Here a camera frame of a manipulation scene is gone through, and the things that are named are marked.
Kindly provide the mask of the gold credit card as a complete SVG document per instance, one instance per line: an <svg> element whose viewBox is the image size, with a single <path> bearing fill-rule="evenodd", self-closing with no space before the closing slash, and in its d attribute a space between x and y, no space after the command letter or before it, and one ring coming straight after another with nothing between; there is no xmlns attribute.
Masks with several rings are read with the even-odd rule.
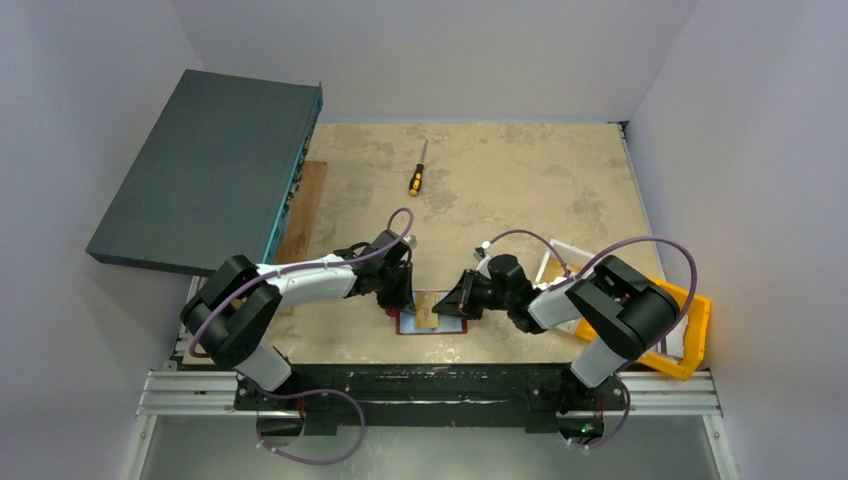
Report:
<svg viewBox="0 0 848 480"><path fill-rule="evenodd" d="M414 326L417 330L434 330L439 325L439 315L433 312L433 307L439 302L441 293L425 291L416 294L416 312Z"/></svg>

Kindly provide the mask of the red card holder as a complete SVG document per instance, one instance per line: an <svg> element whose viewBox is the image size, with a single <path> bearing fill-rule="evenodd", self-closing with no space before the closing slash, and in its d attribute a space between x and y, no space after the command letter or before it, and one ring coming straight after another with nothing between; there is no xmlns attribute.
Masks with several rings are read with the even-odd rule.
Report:
<svg viewBox="0 0 848 480"><path fill-rule="evenodd" d="M424 291L413 291L416 294ZM440 300L447 294L446 290L430 290L441 293ZM434 330L417 330L414 326L414 313L399 312L395 309L386 309L385 314L395 321L395 333L401 336L412 335L462 335L468 332L467 320L461 317L439 315L439 325Z"/></svg>

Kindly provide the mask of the white VIP credit card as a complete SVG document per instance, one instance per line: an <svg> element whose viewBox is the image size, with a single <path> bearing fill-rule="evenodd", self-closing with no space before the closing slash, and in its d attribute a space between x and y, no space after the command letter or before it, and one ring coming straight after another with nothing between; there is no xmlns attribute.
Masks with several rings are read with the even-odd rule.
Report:
<svg viewBox="0 0 848 480"><path fill-rule="evenodd" d="M670 357L682 359L685 353L684 339L688 327L688 317L682 317L675 327L665 336L661 351Z"/></svg>

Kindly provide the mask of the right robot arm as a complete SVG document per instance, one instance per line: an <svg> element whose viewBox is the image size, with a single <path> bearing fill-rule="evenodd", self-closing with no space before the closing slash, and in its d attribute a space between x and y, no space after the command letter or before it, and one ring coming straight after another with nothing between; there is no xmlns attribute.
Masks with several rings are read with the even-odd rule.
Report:
<svg viewBox="0 0 848 480"><path fill-rule="evenodd" d="M497 255L485 268L484 273L465 270L432 312L478 320L486 310L504 311L519 330L531 334L586 320L596 337L561 381L564 399L576 407L596 399L601 384L656 345L681 313L666 290L614 255L585 278L545 289L531 283L513 255Z"/></svg>

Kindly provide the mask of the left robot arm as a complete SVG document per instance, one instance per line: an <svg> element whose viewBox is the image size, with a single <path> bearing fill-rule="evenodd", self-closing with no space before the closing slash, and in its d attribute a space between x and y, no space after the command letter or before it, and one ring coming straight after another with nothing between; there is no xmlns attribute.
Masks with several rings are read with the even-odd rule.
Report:
<svg viewBox="0 0 848 480"><path fill-rule="evenodd" d="M263 337L279 310L302 304L373 294L383 310L411 311L411 252L415 238L382 231L320 259L288 265L227 259L187 302L180 320L215 365L259 386L272 408L297 399L298 382L288 359Z"/></svg>

